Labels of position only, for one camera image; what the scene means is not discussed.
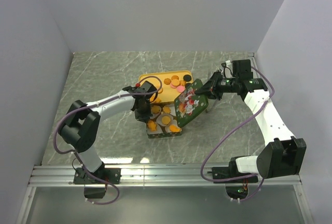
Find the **orange leaf cookie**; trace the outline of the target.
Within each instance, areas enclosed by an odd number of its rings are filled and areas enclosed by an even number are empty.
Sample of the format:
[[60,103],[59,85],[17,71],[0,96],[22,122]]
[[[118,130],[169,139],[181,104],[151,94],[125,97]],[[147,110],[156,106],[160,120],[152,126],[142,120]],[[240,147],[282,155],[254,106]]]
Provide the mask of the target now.
[[169,107],[167,107],[167,106],[164,106],[163,109],[162,109],[162,111],[163,111],[164,113],[169,114],[169,113],[171,112],[171,109],[170,109]]

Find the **green christmas cookie tin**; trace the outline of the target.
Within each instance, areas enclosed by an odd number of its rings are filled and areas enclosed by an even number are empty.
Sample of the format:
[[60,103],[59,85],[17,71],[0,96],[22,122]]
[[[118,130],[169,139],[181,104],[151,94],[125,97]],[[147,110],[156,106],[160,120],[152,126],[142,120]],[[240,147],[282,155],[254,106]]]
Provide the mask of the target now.
[[[177,117],[176,117],[176,110],[175,110],[175,106],[174,106],[174,104],[167,104],[167,105],[165,105],[165,104],[152,104],[152,106],[153,105],[158,105],[158,106],[160,106],[161,107],[161,112],[159,113],[159,114],[156,114],[156,115],[154,115],[153,113],[152,113],[152,117],[150,118],[150,120],[152,120],[152,121],[154,121],[156,124],[157,124],[157,130],[156,131],[154,131],[154,132],[152,132],[152,131],[150,131],[149,129],[148,129],[148,127],[147,127],[147,124],[146,124],[146,132],[147,132],[147,136],[148,136],[148,138],[164,138],[164,137],[172,137],[172,136],[180,136],[180,135],[182,135],[182,132],[183,131],[181,131],[181,132],[178,132],[178,133],[172,133],[172,132],[170,132],[170,130],[169,130],[169,126],[170,125],[176,125],[176,126],[178,126],[178,123],[177,123]],[[160,115],[160,114],[166,114],[166,113],[164,113],[163,111],[162,111],[162,109],[163,109],[163,107],[164,106],[167,106],[167,107],[169,107],[170,109],[171,109],[171,112],[169,113],[170,115],[172,115],[173,116],[173,121],[169,124],[169,125],[167,125],[166,127],[162,127],[162,126],[160,126],[157,122],[156,122],[156,119],[157,119],[157,117]]]

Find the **gold tin lid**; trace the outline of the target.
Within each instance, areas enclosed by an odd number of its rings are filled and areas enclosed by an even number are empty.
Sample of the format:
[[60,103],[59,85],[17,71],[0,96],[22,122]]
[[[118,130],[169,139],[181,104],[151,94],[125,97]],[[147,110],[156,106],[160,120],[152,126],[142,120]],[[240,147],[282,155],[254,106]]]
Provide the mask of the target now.
[[180,128],[193,121],[209,106],[208,98],[205,95],[196,94],[196,91],[202,86],[202,81],[196,79],[174,100],[177,125]]

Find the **metal tongs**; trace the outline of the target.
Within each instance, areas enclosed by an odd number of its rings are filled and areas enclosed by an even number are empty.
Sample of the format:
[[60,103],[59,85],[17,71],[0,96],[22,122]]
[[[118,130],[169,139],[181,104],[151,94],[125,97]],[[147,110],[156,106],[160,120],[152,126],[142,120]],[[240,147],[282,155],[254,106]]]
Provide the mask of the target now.
[[[209,86],[212,86],[220,77],[221,73],[220,70],[218,69],[217,71],[215,71],[214,73],[208,73],[209,75],[209,79],[207,80],[207,84]],[[217,100],[215,99],[208,99],[208,107],[205,109],[205,113],[210,113],[212,111],[212,109],[216,106],[217,104]]]

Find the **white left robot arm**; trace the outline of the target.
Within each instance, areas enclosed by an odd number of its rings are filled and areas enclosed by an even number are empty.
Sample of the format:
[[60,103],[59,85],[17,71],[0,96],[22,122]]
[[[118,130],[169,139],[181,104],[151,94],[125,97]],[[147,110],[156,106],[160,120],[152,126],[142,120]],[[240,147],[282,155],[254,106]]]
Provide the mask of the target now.
[[105,177],[105,164],[98,156],[94,142],[99,124],[104,120],[125,111],[134,112],[135,119],[147,123],[151,116],[150,98],[158,95],[158,86],[141,80],[136,86],[125,87],[118,93],[90,103],[75,101],[67,114],[58,122],[53,136],[53,146],[57,153],[74,153],[86,178],[92,183],[100,183]]

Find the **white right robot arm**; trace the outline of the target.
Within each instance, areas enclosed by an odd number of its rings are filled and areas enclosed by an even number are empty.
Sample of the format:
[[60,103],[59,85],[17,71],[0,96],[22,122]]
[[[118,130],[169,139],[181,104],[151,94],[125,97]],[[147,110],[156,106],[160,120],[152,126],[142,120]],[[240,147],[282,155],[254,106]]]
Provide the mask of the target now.
[[252,116],[233,128],[219,143],[222,144],[234,132],[255,120],[263,135],[265,147],[257,156],[234,158],[227,178],[208,178],[204,174],[203,166],[200,169],[201,177],[213,183],[225,183],[240,182],[254,176],[269,179],[298,175],[307,145],[303,138],[295,137],[276,110],[271,100],[275,93],[274,87],[258,69],[251,65],[249,59],[235,60],[231,64],[233,77],[227,78],[221,72],[214,72],[211,78],[195,91],[195,94],[211,100],[221,100],[225,93],[235,93],[240,96],[251,110]]

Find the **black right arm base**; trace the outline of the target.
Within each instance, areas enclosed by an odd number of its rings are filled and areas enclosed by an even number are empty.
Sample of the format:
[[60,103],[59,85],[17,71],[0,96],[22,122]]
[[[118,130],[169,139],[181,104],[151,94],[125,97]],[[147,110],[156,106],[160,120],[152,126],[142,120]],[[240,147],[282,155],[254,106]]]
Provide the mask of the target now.
[[241,177],[241,176],[249,176],[250,173],[240,173],[238,172],[237,168],[230,168],[230,167],[212,167],[210,171],[207,172],[208,174],[212,175],[212,178],[214,180],[224,180],[223,183],[225,184],[240,184],[240,183],[257,183],[258,182],[258,176],[252,176],[252,177],[246,177],[246,178],[240,178],[240,179],[233,179],[233,180],[227,180],[228,178],[234,178],[234,177]]

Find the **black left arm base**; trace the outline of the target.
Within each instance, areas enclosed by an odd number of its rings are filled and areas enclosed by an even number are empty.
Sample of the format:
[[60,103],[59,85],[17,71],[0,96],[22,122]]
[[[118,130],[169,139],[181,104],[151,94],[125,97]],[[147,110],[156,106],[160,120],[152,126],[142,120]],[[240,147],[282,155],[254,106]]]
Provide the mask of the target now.
[[95,179],[99,178],[103,181],[107,181],[114,185],[120,183],[121,177],[121,169],[120,168],[105,168],[102,172],[92,173],[94,177],[91,177],[87,174],[87,172],[81,168],[76,168],[76,172],[73,179],[73,184],[75,185],[89,185],[89,184],[102,184],[99,180]]

